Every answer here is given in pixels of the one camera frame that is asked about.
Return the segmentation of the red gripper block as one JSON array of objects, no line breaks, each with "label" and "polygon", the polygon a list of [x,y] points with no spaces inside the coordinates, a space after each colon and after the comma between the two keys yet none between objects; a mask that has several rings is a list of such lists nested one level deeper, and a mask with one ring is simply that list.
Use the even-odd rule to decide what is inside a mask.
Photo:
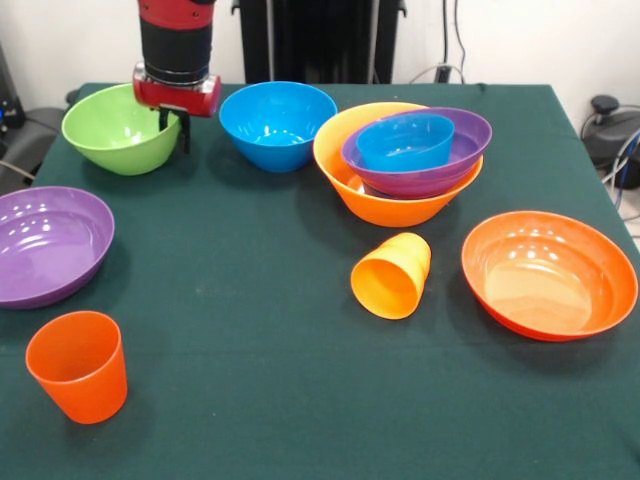
[{"label": "red gripper block", "polygon": [[184,154],[191,150],[191,117],[211,117],[218,108],[221,96],[221,78],[208,75],[193,85],[172,85],[153,79],[144,63],[138,62],[133,70],[133,91],[141,105],[159,109],[159,131],[169,127],[171,110],[179,112],[181,142]]}]

